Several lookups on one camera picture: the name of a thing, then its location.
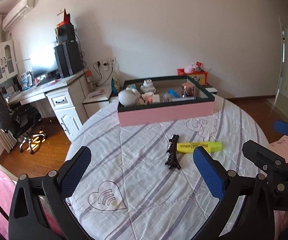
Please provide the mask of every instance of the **chair base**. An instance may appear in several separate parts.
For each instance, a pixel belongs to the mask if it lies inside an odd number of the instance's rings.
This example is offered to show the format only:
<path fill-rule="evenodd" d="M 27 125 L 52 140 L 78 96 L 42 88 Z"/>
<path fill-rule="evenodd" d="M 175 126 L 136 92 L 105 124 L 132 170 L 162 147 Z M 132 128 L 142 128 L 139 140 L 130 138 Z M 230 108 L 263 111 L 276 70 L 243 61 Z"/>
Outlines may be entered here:
<path fill-rule="evenodd" d="M 43 139 L 47 138 L 47 135 L 46 133 L 44 133 L 44 130 L 42 128 L 39 129 L 39 133 L 26 132 L 25 134 L 23 134 L 23 136 L 24 136 L 24 140 L 19 146 L 19 151 L 22 153 L 24 151 L 23 150 L 24 143 L 28 142 L 28 149 L 29 149 L 30 154 L 34 154 L 33 147 L 31 146 L 34 138 L 36 137 L 43 137 Z"/>

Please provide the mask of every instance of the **yellow highlighter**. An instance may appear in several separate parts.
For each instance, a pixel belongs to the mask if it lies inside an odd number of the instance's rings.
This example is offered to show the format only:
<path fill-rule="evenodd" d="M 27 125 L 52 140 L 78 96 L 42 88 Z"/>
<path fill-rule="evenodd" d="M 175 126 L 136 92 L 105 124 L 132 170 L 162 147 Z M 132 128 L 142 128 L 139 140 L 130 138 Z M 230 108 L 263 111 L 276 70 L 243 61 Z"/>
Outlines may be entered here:
<path fill-rule="evenodd" d="M 193 143 L 177 143 L 177 151 L 179 153 L 193 153 L 196 147 L 202 146 L 208 152 L 217 152 L 222 150 L 220 142 L 193 142 Z"/>

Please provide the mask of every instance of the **pink box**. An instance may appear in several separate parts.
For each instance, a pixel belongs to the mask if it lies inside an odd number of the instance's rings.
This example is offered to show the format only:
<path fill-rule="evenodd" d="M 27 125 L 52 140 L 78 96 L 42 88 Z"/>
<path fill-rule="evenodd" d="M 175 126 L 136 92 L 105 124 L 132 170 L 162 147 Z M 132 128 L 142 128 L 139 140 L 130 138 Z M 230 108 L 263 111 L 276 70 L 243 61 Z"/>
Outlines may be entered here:
<path fill-rule="evenodd" d="M 145 106 L 118 105 L 118 118 L 121 126 L 140 125 L 157 122 L 169 122 L 180 119 L 189 119 L 214 113 L 215 98 L 205 88 L 189 76 L 168 76 L 150 78 L 156 88 L 156 94 L 163 98 L 164 93 L 172 89 L 181 95 L 182 83 L 191 82 L 195 85 L 194 100 L 179 102 L 163 102 Z M 125 81 L 124 89 L 135 84 L 138 91 L 145 79 Z"/>

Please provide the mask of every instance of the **computer monitor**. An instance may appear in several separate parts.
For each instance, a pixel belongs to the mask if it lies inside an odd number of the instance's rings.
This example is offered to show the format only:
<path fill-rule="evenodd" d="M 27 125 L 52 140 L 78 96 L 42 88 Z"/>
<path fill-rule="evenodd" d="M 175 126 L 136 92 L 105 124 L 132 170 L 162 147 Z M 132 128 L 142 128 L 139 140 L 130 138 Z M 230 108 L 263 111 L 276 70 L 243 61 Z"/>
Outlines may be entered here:
<path fill-rule="evenodd" d="M 58 70 L 54 47 L 56 47 L 56 42 L 31 54 L 31 66 L 34 78 Z"/>

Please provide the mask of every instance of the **black hair clip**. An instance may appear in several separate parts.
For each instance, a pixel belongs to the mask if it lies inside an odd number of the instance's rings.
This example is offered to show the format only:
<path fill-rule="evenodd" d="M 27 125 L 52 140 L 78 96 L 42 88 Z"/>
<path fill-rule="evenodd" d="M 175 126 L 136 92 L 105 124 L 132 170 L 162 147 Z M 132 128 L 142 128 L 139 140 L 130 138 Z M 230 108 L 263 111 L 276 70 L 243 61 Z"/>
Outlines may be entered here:
<path fill-rule="evenodd" d="M 167 158 L 165 165 L 169 165 L 170 166 L 169 169 L 172 169 L 172 168 L 177 168 L 178 170 L 181 169 L 179 161 L 177 160 L 177 157 L 176 157 L 176 146 L 177 146 L 178 139 L 179 139 L 179 135 L 174 134 L 172 138 L 168 140 L 170 144 L 168 146 L 167 153 L 169 153 L 170 155 Z"/>

